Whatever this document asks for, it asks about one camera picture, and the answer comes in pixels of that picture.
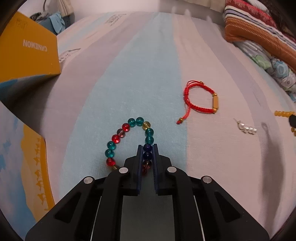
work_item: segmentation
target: red string bracelet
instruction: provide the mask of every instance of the red string bracelet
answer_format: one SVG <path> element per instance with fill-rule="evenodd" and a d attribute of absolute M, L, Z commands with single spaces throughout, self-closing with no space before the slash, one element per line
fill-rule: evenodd
<path fill-rule="evenodd" d="M 196 106 L 190 102 L 189 97 L 188 97 L 189 90 L 194 87 L 201 87 L 201 88 L 205 89 L 206 91 L 209 91 L 212 94 L 212 96 L 213 96 L 212 109 L 202 108 L 202 107 Z M 188 105 L 188 108 L 187 108 L 185 115 L 183 117 L 179 118 L 179 120 L 177 121 L 178 125 L 181 124 L 189 116 L 190 109 L 194 109 L 195 111 L 206 113 L 206 114 L 215 114 L 217 112 L 217 110 L 219 109 L 218 95 L 211 88 L 205 86 L 204 83 L 201 81 L 190 80 L 187 82 L 186 87 L 184 89 L 184 101 L 185 101 L 185 104 Z"/>

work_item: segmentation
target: gold bar charm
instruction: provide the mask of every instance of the gold bar charm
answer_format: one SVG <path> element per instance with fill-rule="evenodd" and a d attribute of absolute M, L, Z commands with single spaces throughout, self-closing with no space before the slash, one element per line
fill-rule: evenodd
<path fill-rule="evenodd" d="M 213 96 L 213 108 L 219 109 L 218 96 Z"/>

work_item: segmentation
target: green bead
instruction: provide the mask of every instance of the green bead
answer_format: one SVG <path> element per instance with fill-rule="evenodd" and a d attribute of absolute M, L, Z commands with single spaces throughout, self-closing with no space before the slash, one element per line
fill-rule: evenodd
<path fill-rule="evenodd" d="M 110 149 L 107 149 L 106 151 L 105 151 L 105 156 L 106 157 L 114 157 L 114 151 L 113 150 L 110 150 Z"/>
<path fill-rule="evenodd" d="M 143 122 L 144 122 L 144 119 L 142 117 L 138 117 L 136 119 L 137 126 L 142 126 L 143 125 Z"/>
<path fill-rule="evenodd" d="M 154 138 L 152 136 L 147 136 L 145 138 L 145 143 L 152 144 L 154 142 Z"/>
<path fill-rule="evenodd" d="M 115 144 L 113 141 L 109 141 L 109 142 L 107 143 L 107 147 L 108 147 L 108 149 L 110 149 L 110 150 L 115 150 L 115 149 L 116 149 L 116 144 Z"/>
<path fill-rule="evenodd" d="M 154 131 L 153 131 L 153 129 L 152 128 L 147 128 L 146 130 L 145 130 L 145 136 L 153 136 L 153 134 L 154 134 Z"/>
<path fill-rule="evenodd" d="M 128 124 L 130 125 L 130 127 L 134 127 L 136 125 L 136 120 L 134 118 L 129 118 Z"/>

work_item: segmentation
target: yellow bead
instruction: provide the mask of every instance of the yellow bead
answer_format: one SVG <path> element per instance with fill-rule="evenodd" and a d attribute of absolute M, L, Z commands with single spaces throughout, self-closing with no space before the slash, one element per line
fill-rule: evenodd
<path fill-rule="evenodd" d="M 147 130 L 148 128 L 150 128 L 150 127 L 151 127 L 151 124 L 148 121 L 143 122 L 142 128 L 143 128 L 144 131 Z"/>

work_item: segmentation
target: stack of blankets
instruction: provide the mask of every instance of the stack of blankets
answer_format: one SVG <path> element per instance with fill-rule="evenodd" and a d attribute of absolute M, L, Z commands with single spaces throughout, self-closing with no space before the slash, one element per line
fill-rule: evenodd
<path fill-rule="evenodd" d="M 265 0 L 226 0 L 225 39 L 262 67 L 296 102 L 296 40 Z"/>

